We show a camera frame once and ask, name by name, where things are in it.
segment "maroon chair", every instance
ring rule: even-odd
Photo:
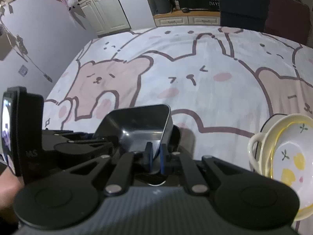
[[[306,45],[310,9],[295,0],[270,0],[264,32]]]

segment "white bedding with cartoon print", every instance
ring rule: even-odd
[[[218,26],[144,29],[89,42],[45,101],[43,128],[94,132],[113,109],[166,103],[194,159],[250,169],[248,140],[271,115],[313,117],[312,84],[313,49],[284,38]]]

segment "kitchen cabinet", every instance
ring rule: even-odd
[[[97,35],[129,28],[118,0],[83,0],[80,7]]]
[[[189,16],[189,25],[219,26],[219,17]]]
[[[179,26],[179,25],[188,25],[188,17],[166,17],[166,18],[157,18],[154,20],[156,26]]]
[[[217,11],[190,11],[183,13],[181,10],[153,16],[156,26],[176,25],[206,25],[219,26],[220,13]]]
[[[118,0],[94,0],[108,32],[129,28],[128,21]]]
[[[99,11],[97,10],[93,0],[89,0],[87,2],[84,2],[80,5],[82,11],[84,12],[87,20],[89,21],[90,25],[93,27],[93,29],[96,31],[97,35],[105,34],[106,29],[104,22],[99,14]]]

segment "carbon fiber surface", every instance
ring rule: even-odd
[[[223,220],[204,197],[188,195],[181,187],[131,187],[107,198],[84,222],[58,231],[22,227],[16,235],[291,235],[290,227],[251,231]]]

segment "bowl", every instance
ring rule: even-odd
[[[261,144],[259,160],[252,154],[256,142]],[[256,172],[297,192],[300,208],[295,221],[313,214],[313,119],[301,114],[281,118],[267,133],[251,137],[248,155]]]

